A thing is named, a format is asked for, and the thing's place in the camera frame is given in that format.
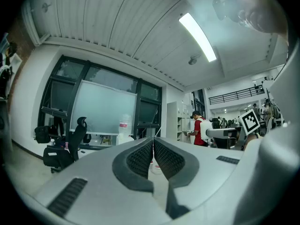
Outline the black backpack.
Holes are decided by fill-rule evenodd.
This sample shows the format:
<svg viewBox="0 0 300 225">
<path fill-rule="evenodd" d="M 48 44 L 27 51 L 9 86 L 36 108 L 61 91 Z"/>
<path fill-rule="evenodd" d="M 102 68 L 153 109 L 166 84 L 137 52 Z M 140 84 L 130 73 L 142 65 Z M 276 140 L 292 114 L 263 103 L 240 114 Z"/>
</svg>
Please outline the black backpack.
<svg viewBox="0 0 300 225">
<path fill-rule="evenodd" d="M 39 126 L 34 129 L 35 131 L 35 140 L 37 143 L 49 143 L 49 127 L 48 126 Z"/>
</svg>

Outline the long ceiling light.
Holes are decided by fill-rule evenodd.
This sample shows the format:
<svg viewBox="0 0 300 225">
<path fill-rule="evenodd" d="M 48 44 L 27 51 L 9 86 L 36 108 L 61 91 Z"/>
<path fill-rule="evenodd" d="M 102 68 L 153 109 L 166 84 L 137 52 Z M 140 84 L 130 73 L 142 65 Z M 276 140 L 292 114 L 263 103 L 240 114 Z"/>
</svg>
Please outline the long ceiling light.
<svg viewBox="0 0 300 225">
<path fill-rule="evenodd" d="M 208 62 L 215 61 L 217 59 L 215 52 L 205 33 L 193 18 L 193 16 L 190 13 L 186 13 L 179 19 L 179 22 L 185 27 L 185 29 L 197 42 L 202 52 L 206 56 Z"/>
</svg>

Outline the large clear water bottle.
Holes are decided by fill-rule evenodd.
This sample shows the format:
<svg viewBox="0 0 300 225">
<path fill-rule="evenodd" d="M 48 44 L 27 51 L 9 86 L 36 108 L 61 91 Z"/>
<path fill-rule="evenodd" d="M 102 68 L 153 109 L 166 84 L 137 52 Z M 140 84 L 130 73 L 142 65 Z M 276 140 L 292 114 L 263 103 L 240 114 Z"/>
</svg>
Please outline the large clear water bottle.
<svg viewBox="0 0 300 225">
<path fill-rule="evenodd" d="M 119 134 L 130 136 L 132 133 L 132 117 L 128 114 L 123 114 L 119 123 Z"/>
</svg>

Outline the white cabinet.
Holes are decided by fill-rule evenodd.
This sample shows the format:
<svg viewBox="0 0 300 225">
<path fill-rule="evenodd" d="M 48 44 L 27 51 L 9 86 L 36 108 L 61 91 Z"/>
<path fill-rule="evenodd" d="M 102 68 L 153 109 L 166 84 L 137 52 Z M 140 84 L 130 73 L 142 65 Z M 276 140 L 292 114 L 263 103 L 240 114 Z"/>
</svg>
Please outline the white cabinet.
<svg viewBox="0 0 300 225">
<path fill-rule="evenodd" d="M 190 129 L 192 106 L 180 102 L 167 104 L 166 137 L 184 143 L 191 143 L 185 133 Z"/>
</svg>

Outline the black office chair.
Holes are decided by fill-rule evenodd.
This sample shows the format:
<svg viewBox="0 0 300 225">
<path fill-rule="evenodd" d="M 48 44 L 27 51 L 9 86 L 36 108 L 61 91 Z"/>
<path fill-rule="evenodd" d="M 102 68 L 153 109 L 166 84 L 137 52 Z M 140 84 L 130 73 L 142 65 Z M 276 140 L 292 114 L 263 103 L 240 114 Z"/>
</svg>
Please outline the black office chair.
<svg viewBox="0 0 300 225">
<path fill-rule="evenodd" d="M 87 132 L 85 120 L 86 117 L 78 118 L 77 127 L 64 146 L 60 144 L 62 140 L 58 139 L 54 145 L 47 145 L 44 149 L 43 163 L 50 167 L 52 174 L 59 173 L 79 159 L 78 149 Z"/>
</svg>

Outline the black railing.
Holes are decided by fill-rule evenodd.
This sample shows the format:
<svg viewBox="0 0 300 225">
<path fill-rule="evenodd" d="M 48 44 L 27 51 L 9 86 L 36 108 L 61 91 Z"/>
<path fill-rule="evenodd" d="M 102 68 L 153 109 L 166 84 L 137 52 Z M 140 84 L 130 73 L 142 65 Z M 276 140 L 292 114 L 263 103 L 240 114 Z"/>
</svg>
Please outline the black railing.
<svg viewBox="0 0 300 225">
<path fill-rule="evenodd" d="M 257 95 L 264 94 L 264 88 L 262 85 L 250 87 L 247 89 L 243 90 L 238 90 L 235 92 L 230 92 L 218 96 L 213 96 L 209 98 L 209 104 L 210 105 L 215 105 L 215 104 L 220 104 L 220 103 L 226 103 L 234 100 L 240 100 L 244 98 L 249 98 Z"/>
</svg>

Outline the frosted glass whiteboard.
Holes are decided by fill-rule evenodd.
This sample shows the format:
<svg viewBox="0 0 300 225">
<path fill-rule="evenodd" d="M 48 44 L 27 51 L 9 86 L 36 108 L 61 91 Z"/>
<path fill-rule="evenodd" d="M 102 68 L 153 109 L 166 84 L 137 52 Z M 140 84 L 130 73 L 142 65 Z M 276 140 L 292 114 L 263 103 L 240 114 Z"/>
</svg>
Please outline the frosted glass whiteboard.
<svg viewBox="0 0 300 225">
<path fill-rule="evenodd" d="M 135 117 L 137 95 L 94 82 L 82 80 L 73 105 L 70 131 L 77 120 L 86 117 L 87 133 L 93 135 L 118 135 L 123 114 Z"/>
</svg>

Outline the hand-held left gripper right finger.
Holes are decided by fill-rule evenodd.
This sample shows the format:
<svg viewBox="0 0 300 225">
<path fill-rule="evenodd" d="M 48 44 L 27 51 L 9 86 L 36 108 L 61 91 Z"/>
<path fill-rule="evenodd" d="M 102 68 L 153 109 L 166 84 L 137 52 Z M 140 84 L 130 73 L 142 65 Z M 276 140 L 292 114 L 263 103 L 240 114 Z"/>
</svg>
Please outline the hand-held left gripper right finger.
<svg viewBox="0 0 300 225">
<path fill-rule="evenodd" d="M 242 151 L 154 138 L 154 157 L 168 181 L 159 224 L 234 224 L 239 194 L 227 184 Z"/>
</svg>

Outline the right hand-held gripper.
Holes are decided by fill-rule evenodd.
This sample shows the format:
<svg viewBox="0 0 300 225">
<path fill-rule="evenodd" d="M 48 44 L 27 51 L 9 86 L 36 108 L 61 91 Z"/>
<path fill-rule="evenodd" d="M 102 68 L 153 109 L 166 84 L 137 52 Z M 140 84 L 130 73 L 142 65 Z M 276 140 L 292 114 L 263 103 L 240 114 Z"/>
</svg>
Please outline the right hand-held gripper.
<svg viewBox="0 0 300 225">
<path fill-rule="evenodd" d="M 241 124 L 240 136 L 234 148 L 236 150 L 243 150 L 248 135 L 252 134 L 260 127 L 260 122 L 258 121 L 258 118 L 253 109 L 250 109 L 249 111 L 242 114 L 239 117 L 239 122 Z M 228 139 L 236 138 L 238 132 L 239 131 L 236 128 L 207 129 L 206 135 L 209 138 Z"/>
</svg>

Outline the person's right forearm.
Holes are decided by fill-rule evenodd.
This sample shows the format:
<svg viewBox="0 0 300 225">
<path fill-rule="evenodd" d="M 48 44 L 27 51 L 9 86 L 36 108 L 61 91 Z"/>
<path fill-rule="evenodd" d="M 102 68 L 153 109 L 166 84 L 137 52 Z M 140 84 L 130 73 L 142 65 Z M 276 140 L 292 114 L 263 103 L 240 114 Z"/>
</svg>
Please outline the person's right forearm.
<svg viewBox="0 0 300 225">
<path fill-rule="evenodd" d="M 249 134 L 247 136 L 247 139 L 244 143 L 244 150 L 246 149 L 247 145 L 250 143 L 250 141 L 255 140 L 255 139 L 260 139 L 260 135 L 259 134 Z"/>
</svg>

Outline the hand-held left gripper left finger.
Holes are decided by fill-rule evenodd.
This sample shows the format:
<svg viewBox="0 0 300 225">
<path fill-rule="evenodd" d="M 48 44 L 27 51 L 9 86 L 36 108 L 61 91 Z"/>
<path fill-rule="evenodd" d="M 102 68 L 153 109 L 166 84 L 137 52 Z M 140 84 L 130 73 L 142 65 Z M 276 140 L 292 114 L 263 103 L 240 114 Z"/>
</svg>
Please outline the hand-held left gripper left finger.
<svg viewBox="0 0 300 225">
<path fill-rule="evenodd" d="M 45 224 L 165 224 L 170 216 L 148 180 L 153 140 L 93 152 L 49 180 L 29 210 Z"/>
</svg>

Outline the black-framed window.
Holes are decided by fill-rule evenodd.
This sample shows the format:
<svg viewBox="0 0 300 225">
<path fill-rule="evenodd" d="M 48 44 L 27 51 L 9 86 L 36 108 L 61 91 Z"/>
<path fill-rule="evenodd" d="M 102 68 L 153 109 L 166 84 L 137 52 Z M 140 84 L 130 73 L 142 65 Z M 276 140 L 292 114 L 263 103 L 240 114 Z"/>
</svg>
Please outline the black-framed window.
<svg viewBox="0 0 300 225">
<path fill-rule="evenodd" d="M 56 135 L 69 140 L 71 115 L 82 80 L 137 95 L 132 134 L 134 139 L 153 137 L 161 126 L 162 89 L 141 78 L 113 68 L 62 55 L 51 69 L 42 95 L 37 124 L 48 126 Z M 86 134 L 85 145 L 116 145 L 117 135 Z"/>
</svg>

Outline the white water dispenser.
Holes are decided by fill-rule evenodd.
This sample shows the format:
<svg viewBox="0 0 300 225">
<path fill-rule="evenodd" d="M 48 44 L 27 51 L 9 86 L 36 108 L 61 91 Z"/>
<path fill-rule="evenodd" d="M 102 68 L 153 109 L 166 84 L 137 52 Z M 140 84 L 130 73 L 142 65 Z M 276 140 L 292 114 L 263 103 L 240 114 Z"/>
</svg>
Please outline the white water dispenser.
<svg viewBox="0 0 300 225">
<path fill-rule="evenodd" d="M 120 134 L 117 135 L 118 144 L 131 142 L 133 140 L 134 140 L 134 138 L 132 138 L 130 135 L 126 135 L 126 134 L 123 134 L 123 133 L 120 133 Z"/>
</svg>

